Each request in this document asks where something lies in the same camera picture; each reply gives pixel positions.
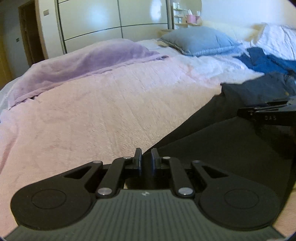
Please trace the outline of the white padded headboard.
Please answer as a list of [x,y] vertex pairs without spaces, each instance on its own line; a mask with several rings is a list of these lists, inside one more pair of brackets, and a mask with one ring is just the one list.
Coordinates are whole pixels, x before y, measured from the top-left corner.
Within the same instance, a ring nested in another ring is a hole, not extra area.
[[202,21],[202,25],[223,32],[237,41],[250,42],[259,33],[259,30],[256,30],[254,28],[233,26],[229,24],[215,23],[206,20]]

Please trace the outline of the pink cup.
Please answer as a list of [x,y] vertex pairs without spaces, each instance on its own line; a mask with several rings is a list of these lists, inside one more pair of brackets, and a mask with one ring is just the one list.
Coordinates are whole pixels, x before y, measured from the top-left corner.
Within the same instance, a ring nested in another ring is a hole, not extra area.
[[196,15],[186,15],[186,23],[190,25],[197,24],[199,19],[200,17]]

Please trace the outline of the grey square cushion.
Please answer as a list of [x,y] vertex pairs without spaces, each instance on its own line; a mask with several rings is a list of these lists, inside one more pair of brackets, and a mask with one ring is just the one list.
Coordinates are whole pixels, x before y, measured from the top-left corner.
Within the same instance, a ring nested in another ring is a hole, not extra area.
[[213,28],[181,28],[163,35],[160,40],[186,56],[212,56],[236,50],[241,43]]

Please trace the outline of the black shorts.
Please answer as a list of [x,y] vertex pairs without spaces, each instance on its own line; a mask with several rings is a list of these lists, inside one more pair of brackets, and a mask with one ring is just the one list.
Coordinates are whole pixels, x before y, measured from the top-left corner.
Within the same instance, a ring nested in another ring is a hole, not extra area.
[[200,160],[266,185],[285,205],[295,181],[293,138],[287,130],[239,118],[237,110],[287,96],[287,91],[246,93],[225,88],[154,148],[185,164]]

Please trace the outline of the patterned white bedspread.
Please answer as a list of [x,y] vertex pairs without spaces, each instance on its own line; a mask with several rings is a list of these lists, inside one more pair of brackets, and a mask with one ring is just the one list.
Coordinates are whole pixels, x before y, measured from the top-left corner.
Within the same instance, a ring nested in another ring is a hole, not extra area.
[[[159,53],[166,58],[77,78],[1,112],[2,235],[16,227],[10,200],[25,185],[154,148],[219,95],[221,84],[265,75],[232,56]],[[294,183],[275,227],[295,231]]]

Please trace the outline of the cream sliding wardrobe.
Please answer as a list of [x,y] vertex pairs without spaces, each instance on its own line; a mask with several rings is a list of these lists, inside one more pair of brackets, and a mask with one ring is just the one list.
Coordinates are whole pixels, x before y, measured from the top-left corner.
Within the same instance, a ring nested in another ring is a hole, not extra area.
[[49,58],[99,41],[156,39],[170,27],[168,1],[36,1]]

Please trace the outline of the navy blue trousers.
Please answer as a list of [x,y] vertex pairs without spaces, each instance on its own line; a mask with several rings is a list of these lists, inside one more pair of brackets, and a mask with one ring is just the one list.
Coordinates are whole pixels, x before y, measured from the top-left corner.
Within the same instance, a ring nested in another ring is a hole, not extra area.
[[223,83],[220,96],[237,106],[251,106],[285,99],[295,96],[295,78],[272,72],[241,84]]

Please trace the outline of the wooden door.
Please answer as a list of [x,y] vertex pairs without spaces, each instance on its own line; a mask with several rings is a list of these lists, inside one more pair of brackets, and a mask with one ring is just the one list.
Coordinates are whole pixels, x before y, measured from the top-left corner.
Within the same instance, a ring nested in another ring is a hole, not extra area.
[[18,8],[23,47],[29,66],[48,59],[41,26],[39,1],[26,1]]

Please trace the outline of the lilac fleece blanket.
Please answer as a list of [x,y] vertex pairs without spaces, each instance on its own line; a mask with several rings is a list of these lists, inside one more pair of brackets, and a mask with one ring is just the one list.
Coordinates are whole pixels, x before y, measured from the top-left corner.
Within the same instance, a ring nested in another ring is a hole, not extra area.
[[63,56],[33,64],[7,95],[8,108],[65,82],[134,63],[163,60],[166,55],[127,39],[98,42]]

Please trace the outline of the blue denim jeans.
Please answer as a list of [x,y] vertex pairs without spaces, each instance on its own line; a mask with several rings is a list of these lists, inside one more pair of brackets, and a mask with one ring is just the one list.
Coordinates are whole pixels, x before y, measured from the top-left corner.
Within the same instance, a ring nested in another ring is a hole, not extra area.
[[247,52],[248,55],[243,53],[235,57],[243,62],[249,69],[264,74],[279,72],[295,78],[295,61],[284,60],[274,55],[266,55],[263,49],[258,47],[248,48]]

